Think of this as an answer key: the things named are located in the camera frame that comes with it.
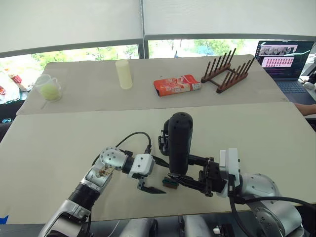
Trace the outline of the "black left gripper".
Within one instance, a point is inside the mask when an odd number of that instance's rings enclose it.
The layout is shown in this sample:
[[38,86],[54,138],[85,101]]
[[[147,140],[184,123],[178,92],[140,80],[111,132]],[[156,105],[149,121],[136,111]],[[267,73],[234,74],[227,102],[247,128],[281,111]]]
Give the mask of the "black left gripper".
[[[159,165],[162,167],[169,168],[169,163],[167,163],[165,160],[163,160],[159,157],[153,156],[153,155],[151,155],[151,157],[153,159],[153,161],[151,163],[151,167],[154,167],[154,165],[156,164],[156,165]],[[138,186],[137,186],[137,188],[139,190],[145,191],[145,192],[150,193],[150,194],[165,194],[165,192],[160,190],[160,189],[157,189],[154,187],[146,187],[146,185],[145,185],[146,178],[147,178],[147,175],[140,175],[139,176]]]

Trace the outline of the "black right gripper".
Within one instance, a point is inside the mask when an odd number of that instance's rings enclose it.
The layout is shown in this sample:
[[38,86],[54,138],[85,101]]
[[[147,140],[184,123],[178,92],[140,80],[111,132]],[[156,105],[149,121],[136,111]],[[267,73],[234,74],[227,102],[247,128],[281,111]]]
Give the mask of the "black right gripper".
[[219,170],[219,163],[214,158],[204,158],[195,155],[188,156],[189,165],[199,165],[203,170],[199,171],[198,181],[190,176],[168,173],[168,176],[187,188],[195,189],[207,197],[212,197],[213,192],[221,193],[227,183]]

